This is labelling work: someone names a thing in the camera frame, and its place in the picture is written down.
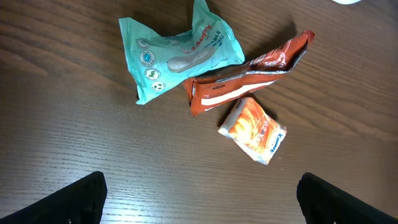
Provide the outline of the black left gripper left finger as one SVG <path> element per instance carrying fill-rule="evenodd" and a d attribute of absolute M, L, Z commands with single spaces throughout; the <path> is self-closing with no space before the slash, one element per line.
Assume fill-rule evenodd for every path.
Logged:
<path fill-rule="evenodd" d="M 100 224 L 107 191 L 104 174 L 96 171 L 1 218 L 1 224 Z"/>

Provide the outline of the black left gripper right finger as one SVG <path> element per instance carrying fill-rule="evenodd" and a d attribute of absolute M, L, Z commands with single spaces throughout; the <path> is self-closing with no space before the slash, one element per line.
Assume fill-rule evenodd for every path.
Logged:
<path fill-rule="evenodd" d="M 397 219 L 306 172 L 297 185 L 297 200 L 307 224 L 397 224 Z"/>

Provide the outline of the orange tissue packet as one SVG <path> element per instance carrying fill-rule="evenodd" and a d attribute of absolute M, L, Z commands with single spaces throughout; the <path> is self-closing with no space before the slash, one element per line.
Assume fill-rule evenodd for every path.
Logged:
<path fill-rule="evenodd" d="M 287 129 L 272 119 L 254 98 L 240 98 L 218 132 L 232 139 L 252 160 L 268 165 Z"/>

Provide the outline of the teal wipes packet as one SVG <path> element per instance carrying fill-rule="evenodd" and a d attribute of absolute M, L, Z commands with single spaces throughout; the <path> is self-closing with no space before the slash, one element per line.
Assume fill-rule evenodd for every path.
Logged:
<path fill-rule="evenodd" d="M 179 35 L 162 37 L 130 17 L 121 18 L 119 26 L 127 68 L 137 85 L 138 105 L 188 78 L 245 60 L 232 28 L 204 0 L 195 0 L 192 28 Z"/>

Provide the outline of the red orange snack wrapper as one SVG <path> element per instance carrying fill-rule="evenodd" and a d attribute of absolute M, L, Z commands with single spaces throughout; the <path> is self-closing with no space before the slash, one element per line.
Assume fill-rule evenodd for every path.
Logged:
<path fill-rule="evenodd" d="M 245 64 L 185 80 L 183 85 L 192 115 L 196 116 L 280 80 L 295 68 L 314 37 L 313 31 L 305 30 L 284 45 Z"/>

